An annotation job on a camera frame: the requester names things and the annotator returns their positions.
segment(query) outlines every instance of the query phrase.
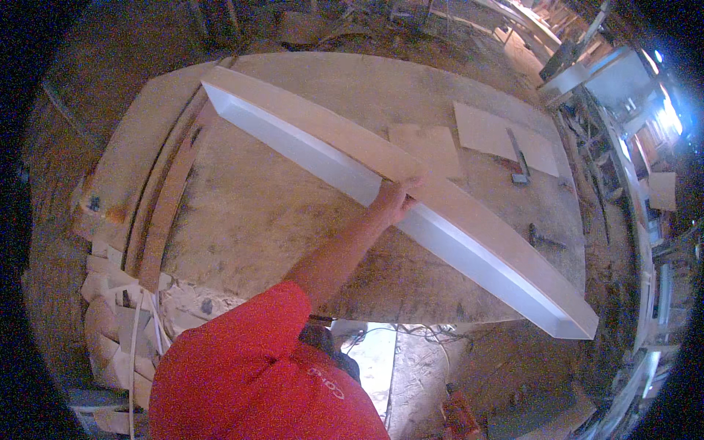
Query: red t-shirt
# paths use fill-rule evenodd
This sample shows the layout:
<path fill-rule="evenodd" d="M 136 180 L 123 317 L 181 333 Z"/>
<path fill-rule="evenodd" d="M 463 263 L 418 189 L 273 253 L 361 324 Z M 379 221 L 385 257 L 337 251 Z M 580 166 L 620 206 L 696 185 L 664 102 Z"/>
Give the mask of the red t-shirt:
<path fill-rule="evenodd" d="M 310 301 L 277 284 L 183 332 L 149 399 L 154 439 L 388 439 L 369 396 L 330 357 L 302 344 Z"/>

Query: wooden workbench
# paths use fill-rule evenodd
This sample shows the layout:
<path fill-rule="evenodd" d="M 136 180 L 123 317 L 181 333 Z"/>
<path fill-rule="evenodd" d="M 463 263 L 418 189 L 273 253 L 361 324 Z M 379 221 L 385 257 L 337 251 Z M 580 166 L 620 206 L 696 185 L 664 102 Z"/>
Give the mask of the wooden workbench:
<path fill-rule="evenodd" d="M 374 56 L 283 53 L 243 56 L 232 67 L 299 94 L 386 137 L 391 123 L 445 125 L 459 145 L 453 100 L 524 125 L 555 142 L 560 174 L 572 181 L 551 119 L 464 77 Z M 165 250 L 162 271 L 227 297 L 250 298 L 277 282 L 306 251 L 362 207 L 268 146 L 217 118 L 201 135 Z M 543 255 L 584 290 L 582 222 L 576 196 L 556 177 L 534 172 L 516 187 L 492 156 L 458 152 L 453 181 L 527 237 L 535 222 L 567 241 Z M 395 228 L 367 254 L 339 297 L 319 314 L 376 322 L 495 322 L 520 318 Z"/>

